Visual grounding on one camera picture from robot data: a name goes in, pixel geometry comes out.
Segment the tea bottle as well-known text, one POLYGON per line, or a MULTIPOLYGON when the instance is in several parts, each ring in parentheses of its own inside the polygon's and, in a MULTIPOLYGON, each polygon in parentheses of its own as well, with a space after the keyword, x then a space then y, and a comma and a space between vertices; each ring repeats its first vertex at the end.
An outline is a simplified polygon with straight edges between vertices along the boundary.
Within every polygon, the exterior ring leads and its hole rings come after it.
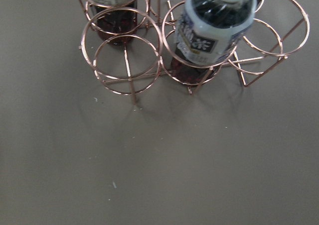
MULTIPOLYGON (((137 8, 137 1, 132 0, 92 0, 98 4, 108 6, 122 6, 127 2, 126 7, 137 8)), ((114 34, 127 33, 137 26, 137 13, 129 10, 115 10, 100 16, 97 19, 97 30, 99 37, 107 40, 114 34)))
POLYGON ((252 25, 257 0, 186 0, 175 29, 171 74, 187 84, 211 79, 252 25))

